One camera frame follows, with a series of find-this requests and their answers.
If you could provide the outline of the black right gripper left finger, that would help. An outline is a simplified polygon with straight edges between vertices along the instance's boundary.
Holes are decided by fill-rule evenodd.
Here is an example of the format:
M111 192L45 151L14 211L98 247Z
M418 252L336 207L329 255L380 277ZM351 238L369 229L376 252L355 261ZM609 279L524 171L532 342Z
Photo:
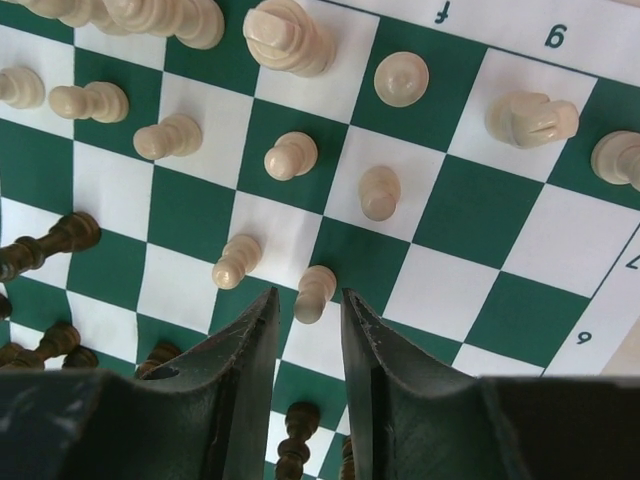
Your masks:
M259 479L279 293L140 379L109 370L1 375L5 479Z

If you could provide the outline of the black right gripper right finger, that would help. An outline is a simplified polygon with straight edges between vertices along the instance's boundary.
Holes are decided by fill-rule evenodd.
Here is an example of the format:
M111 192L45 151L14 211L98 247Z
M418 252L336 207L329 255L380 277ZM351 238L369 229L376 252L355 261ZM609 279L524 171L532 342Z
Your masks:
M466 375L342 292L359 479L635 479L635 377Z

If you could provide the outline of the light wooden pawn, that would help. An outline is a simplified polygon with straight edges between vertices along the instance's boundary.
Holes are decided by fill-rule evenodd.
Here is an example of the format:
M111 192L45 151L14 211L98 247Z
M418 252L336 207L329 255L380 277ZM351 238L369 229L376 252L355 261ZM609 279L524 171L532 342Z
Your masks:
M305 270L298 283L294 316L303 324L317 322L337 287L335 274L327 267L314 265Z

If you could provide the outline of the green white chess mat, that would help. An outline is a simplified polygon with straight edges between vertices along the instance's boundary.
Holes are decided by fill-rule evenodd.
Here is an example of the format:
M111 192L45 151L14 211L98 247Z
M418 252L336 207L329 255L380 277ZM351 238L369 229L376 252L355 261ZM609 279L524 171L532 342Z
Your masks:
M74 29L1 5L1 64L47 89L117 84L125 120L1 109L1 241L90 213L100 243L2 286L3 342L66 321L132 375L159 341L188 349L269 287L281 321L262 477L287 408L315 403L308 479L334 479L349 432L340 297L298 322L320 264L397 330L471 375L637 372L639 193L590 157L639 128L639 11L615 1L307 1L336 44L323 75L259 65L248 1L220 43ZM520 149L485 114L515 91L572 102L577 133Z

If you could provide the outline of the light wooden chess piece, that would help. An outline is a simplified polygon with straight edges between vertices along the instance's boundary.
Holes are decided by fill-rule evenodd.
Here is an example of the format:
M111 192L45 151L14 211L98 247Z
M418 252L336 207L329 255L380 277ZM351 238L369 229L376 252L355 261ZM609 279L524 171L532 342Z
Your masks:
M502 143L532 149L573 137L579 127L579 112L566 100L551 101L543 93L515 91L490 104L485 127Z

